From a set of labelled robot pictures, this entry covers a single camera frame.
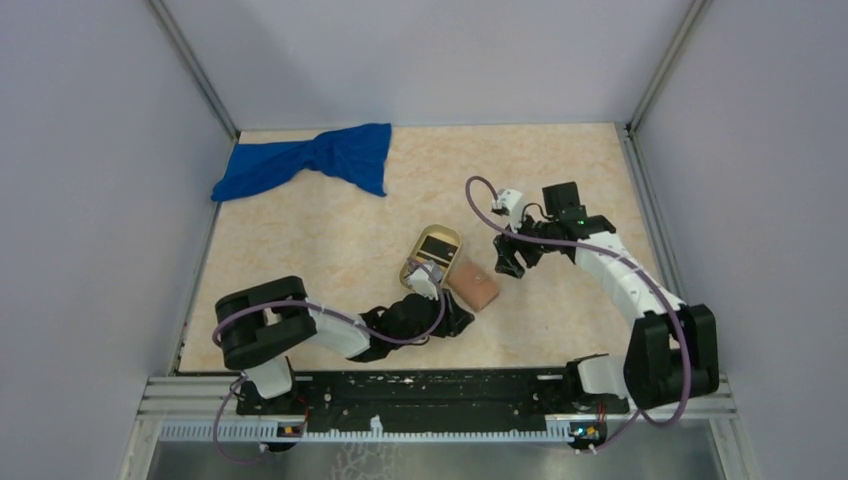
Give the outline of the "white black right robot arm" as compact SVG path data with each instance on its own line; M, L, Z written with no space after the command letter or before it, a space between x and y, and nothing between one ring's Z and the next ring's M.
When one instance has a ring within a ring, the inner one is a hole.
M631 330L624 355L574 361L577 375L563 385L567 406L588 412L610 394L649 410L715 392L719 371L712 311L687 304L655 281L613 223L587 213L575 183L544 188L543 200L543 215L535 219L522 193L497 192L491 210L507 217L508 225L493 241L496 272L522 278L544 255L565 255L600 284Z

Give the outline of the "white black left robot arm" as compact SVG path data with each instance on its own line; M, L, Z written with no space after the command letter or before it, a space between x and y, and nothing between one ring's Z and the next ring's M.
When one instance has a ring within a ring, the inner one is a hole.
M292 411L300 388L286 354L303 343L356 363L385 359L432 337L454 338L475 319L443 288L435 297L410 293L392 305L346 314L312 301L303 280L287 276L220 298L213 342L224 365L255 388L277 414Z

